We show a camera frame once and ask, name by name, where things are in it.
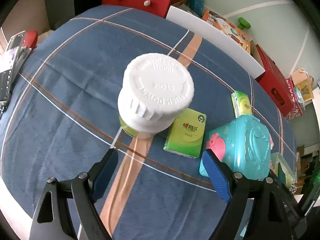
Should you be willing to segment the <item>blue plaid table cloth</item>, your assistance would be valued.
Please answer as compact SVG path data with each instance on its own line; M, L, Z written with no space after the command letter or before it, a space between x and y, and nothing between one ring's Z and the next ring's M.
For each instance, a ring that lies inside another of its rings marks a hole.
M153 14L113 5L66 22L31 53L1 118L1 205L29 226L47 178L72 179L119 147L99 211L114 239L208 239L225 202L199 161L165 152L165 132L143 153L120 131L117 101L127 64L145 53L185 57L194 34Z

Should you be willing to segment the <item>red cardboard box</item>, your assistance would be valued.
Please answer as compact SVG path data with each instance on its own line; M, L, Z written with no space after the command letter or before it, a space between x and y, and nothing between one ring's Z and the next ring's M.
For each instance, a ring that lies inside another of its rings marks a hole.
M285 77L275 62L258 44L255 45L254 58L265 70L256 78L256 81L276 104L282 115L287 117L293 110L293 101Z

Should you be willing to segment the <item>patterned red white basket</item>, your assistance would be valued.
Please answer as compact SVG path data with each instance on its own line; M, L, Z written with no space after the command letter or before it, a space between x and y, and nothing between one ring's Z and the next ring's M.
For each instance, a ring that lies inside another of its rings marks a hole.
M288 88L289 88L291 100L292 100L292 103L293 103L293 108L285 116L285 118L287 120L292 120L294 118L302 116L303 115L303 110L302 110L302 108L301 108L301 106L300 106L300 104L299 104L299 102L297 100L296 93L295 93L295 87L294 87L293 82L292 82L290 77L286 79L286 83L287 83Z

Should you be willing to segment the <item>teal plastic lunch box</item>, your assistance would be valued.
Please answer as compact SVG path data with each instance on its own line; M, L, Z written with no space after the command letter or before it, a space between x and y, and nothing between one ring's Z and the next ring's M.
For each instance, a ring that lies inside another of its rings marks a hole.
M207 131L202 149L211 149L233 172L240 172L251 180L263 180L270 169L271 146L267 127L247 114Z

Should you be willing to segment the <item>yellow gift bag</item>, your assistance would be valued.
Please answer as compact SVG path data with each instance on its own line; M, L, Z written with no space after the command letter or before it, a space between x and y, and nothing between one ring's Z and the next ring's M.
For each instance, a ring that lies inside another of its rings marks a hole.
M296 88L298 88L302 94L304 102L309 102L313 99L313 84L314 78L308 74L304 68L298 68L291 74L291 79Z

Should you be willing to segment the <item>leopard print scrunchie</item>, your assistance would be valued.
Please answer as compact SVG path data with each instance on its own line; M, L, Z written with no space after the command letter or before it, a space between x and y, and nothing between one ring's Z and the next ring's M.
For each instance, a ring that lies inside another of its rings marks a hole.
M296 186L296 184L291 184L291 185L289 186L289 192L290 192L293 196L296 194L296 192L297 192L297 186Z

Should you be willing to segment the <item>mint green tray box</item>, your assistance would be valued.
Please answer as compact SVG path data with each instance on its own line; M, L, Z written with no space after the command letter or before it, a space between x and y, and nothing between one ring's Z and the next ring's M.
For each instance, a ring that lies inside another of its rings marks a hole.
M270 169L280 179L292 193L296 191L296 179L295 172L289 167L284 157L279 153L271 153Z

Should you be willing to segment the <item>white foam board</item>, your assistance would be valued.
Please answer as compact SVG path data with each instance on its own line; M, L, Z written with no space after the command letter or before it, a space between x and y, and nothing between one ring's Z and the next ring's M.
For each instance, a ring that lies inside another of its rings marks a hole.
M242 66L253 78L265 72L258 61L233 39L204 20L174 6L170 6L166 19L202 36Z

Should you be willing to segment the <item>green yellow scrub sponge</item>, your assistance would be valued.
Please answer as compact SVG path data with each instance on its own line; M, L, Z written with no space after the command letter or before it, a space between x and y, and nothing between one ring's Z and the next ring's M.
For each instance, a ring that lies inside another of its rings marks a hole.
M286 185L286 173L285 168L281 163L278 163L278 178L280 179L281 183Z

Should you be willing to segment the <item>orange game box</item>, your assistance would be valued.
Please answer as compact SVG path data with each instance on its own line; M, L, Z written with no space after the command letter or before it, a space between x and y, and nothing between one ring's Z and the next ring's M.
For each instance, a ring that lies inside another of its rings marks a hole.
M241 46L248 53L251 52L250 37L243 31L240 30L229 20L226 20L221 15L206 9L202 16L202 19L208 24L214 26L219 31L233 39L239 46Z

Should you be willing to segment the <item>white cap green bottle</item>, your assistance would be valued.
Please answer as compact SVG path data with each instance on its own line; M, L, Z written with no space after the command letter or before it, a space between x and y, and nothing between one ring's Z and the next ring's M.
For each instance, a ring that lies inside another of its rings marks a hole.
M167 129L194 97L187 68L160 53L134 58L126 67L118 95L118 112L126 126L139 133Z

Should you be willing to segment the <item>green tissue pack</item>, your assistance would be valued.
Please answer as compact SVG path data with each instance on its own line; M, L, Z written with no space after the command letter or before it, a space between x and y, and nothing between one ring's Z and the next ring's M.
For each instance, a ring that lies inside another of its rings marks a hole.
M241 115L252 114L252 107L247 94L240 91L234 91L231 94L231 100L236 118Z
M207 116L186 108L170 126L163 150L188 158L199 158Z

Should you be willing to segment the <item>blue water bottle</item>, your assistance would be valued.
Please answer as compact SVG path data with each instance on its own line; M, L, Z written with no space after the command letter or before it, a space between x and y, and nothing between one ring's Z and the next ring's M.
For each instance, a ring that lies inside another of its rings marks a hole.
M197 15L202 17L204 9L204 0L190 0L189 8L195 12Z

